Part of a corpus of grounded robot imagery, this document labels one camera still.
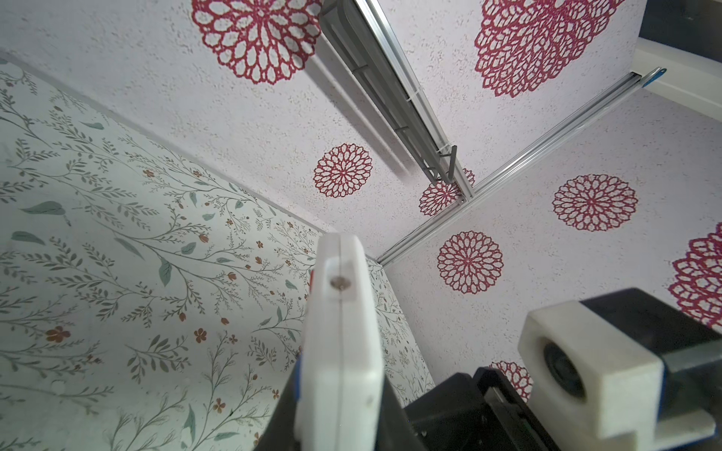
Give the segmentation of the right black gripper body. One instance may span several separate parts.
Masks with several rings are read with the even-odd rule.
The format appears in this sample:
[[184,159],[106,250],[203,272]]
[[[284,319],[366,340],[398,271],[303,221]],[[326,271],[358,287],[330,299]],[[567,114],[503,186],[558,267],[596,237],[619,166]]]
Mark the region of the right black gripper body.
[[[701,408],[721,432],[721,336],[640,289],[580,302],[663,361],[658,416]],[[504,370],[455,374],[407,407],[411,425],[429,450],[561,450]]]

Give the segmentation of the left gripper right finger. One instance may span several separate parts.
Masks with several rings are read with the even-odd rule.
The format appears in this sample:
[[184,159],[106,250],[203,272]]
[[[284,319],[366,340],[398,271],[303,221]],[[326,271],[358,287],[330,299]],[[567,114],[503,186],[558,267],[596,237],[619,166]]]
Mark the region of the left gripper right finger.
[[375,440],[376,451],[424,451],[390,381],[385,378]]

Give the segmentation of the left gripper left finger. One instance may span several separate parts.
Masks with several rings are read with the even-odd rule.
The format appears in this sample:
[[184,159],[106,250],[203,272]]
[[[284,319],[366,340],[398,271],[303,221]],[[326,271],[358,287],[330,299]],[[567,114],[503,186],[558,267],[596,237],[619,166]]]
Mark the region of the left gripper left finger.
[[295,417],[299,400],[300,366],[297,361],[281,393],[278,405],[256,445],[256,451],[297,451],[300,442],[295,438]]

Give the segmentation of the white remote control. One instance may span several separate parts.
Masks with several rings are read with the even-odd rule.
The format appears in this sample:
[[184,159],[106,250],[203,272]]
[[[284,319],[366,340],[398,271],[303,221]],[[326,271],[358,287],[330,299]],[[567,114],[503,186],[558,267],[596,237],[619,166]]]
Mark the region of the white remote control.
[[304,319],[294,434],[303,450],[372,450],[385,380],[360,240],[319,239]]

